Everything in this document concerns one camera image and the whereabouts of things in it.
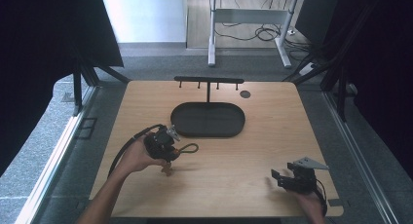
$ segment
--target gray carpet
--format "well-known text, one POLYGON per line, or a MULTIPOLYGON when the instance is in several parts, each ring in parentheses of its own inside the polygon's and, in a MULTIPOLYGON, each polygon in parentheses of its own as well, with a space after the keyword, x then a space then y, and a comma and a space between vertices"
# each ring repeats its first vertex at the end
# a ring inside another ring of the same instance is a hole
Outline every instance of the gray carpet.
MULTIPOLYGON (((174 76, 186 75, 242 78, 246 81, 281 81, 292 72, 282 67, 282 62, 277 56, 218 56, 216 66, 212 68, 207 67, 206 56, 125 56, 123 59, 125 68, 115 68, 115 70, 133 80, 172 80, 174 76)), ((100 88, 94 95, 93 105, 90 106, 86 116, 96 120, 93 134, 89 138, 79 138, 70 145, 63 166, 58 170, 34 223, 74 223, 88 203, 94 177, 126 88, 125 84, 112 76, 97 71, 101 79, 100 88)), ((345 209, 344 215, 329 218, 327 223, 383 223, 319 90, 318 84, 321 78, 322 74, 300 85, 298 90, 320 149, 330 166, 331 176, 341 198, 340 203, 345 209)), ((393 206, 397 208, 400 223, 413 223, 410 214, 410 210, 413 209, 411 179, 406 178, 403 171, 400 171, 399 164, 389 158, 389 152, 385 150, 386 146, 360 118, 350 100, 347 105, 347 110, 350 112, 348 122, 351 123, 354 131, 358 131, 357 140, 363 144, 365 153, 369 155, 367 158, 372 165, 372 170, 378 174, 380 183, 385 186, 387 195, 391 197, 393 206), (371 140, 382 150, 368 151, 371 140), (384 158, 386 163, 384 165, 377 163, 376 158, 384 158)), ((78 131, 78 135, 83 134, 82 130, 78 131)), ((19 189, 20 185, 9 184, 16 189, 19 189)), ((1 200, 2 209, 3 206, 10 209, 9 205, 13 201, 13 199, 1 200)), ((6 215, 7 213, 2 211, 1 219, 6 215)), ((2 221, 2 223, 12 223, 13 217, 16 218, 10 215, 7 219, 3 219, 6 222, 2 221)), ((268 220, 255 219, 253 223, 267 223, 266 221, 268 220)), ((282 218, 281 222, 283 224, 307 223, 304 218, 282 218)), ((147 223, 147 220, 113 218, 112 223, 143 224, 147 223)))

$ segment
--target wooden tabletop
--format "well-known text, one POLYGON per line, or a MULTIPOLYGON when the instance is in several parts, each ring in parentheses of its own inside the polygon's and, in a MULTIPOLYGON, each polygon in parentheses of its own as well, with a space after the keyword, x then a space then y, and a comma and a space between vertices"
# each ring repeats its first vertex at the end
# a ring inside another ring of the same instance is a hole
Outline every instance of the wooden tabletop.
MULTIPOLYGON (((128 84, 91 198, 106 180, 120 148, 136 133, 156 124, 170 126, 170 113, 178 104, 206 101, 207 84, 174 81, 132 81, 128 84)), ((271 168, 291 176, 287 163, 309 157, 324 158, 293 84, 245 82, 211 85, 210 101, 237 104, 245 113, 243 131, 230 138, 187 138, 180 148, 195 142, 200 150, 182 154, 172 162, 173 175, 152 166, 130 175, 121 191, 113 216, 134 217, 275 217, 301 216, 291 195, 277 186, 271 168), (250 98, 240 96, 249 91, 250 98)), ((316 169, 327 198, 338 199, 327 170, 316 169)), ((343 213, 328 208, 328 216, 343 213)))

